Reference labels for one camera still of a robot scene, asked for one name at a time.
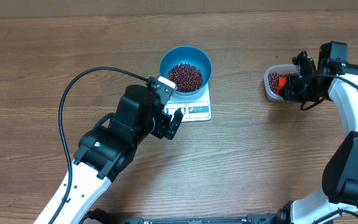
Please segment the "red measuring scoop blue handle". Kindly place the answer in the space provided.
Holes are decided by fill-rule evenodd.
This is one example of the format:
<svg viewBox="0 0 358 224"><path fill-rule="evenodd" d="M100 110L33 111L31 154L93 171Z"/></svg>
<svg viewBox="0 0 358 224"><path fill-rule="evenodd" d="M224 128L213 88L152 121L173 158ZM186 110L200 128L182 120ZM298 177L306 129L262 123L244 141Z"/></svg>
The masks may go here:
<svg viewBox="0 0 358 224"><path fill-rule="evenodd" d="M276 94L279 95L281 89L287 84L287 79L285 77L279 77L278 78L278 85L276 89Z"/></svg>

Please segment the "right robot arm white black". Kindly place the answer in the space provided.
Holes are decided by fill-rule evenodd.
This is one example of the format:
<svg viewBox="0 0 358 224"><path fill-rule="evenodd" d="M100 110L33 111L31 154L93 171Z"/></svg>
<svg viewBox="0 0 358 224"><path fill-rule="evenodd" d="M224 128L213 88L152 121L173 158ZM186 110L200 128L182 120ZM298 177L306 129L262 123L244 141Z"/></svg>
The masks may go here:
<svg viewBox="0 0 358 224"><path fill-rule="evenodd" d="M331 41L319 48L318 61L305 51L293 57L297 75L278 79L276 95L308 110L325 100L338 110L344 140L324 168L321 187L290 201L270 223L332 223L343 214L358 218L358 65L347 61L347 44Z"/></svg>

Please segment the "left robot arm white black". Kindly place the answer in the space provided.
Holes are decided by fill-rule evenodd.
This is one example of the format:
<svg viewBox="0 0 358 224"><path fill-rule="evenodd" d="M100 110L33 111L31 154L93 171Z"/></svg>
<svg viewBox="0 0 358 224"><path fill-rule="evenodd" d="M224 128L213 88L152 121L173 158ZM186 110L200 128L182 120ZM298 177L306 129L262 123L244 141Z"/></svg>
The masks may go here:
<svg viewBox="0 0 358 224"><path fill-rule="evenodd" d="M163 112L175 86L129 85L116 112L102 117L78 143L71 172L64 177L36 223L79 223L90 206L134 159L151 134L173 139L183 114Z"/></svg>

